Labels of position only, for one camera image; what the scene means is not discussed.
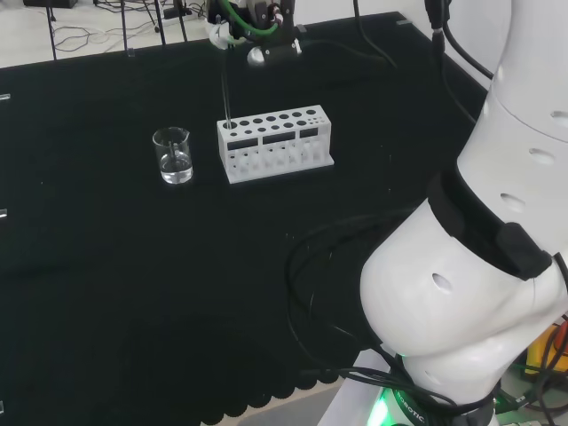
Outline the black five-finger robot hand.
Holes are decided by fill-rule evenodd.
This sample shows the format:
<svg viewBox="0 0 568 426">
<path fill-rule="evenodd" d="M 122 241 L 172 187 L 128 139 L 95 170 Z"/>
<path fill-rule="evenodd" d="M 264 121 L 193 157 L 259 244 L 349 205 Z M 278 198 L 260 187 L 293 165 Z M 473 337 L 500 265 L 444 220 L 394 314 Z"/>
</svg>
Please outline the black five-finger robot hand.
<svg viewBox="0 0 568 426">
<path fill-rule="evenodd" d="M 302 48 L 296 36 L 294 1 L 207 1 L 209 40 L 227 51 L 246 48 L 252 67 L 268 67 L 296 59 Z"/>
</svg>

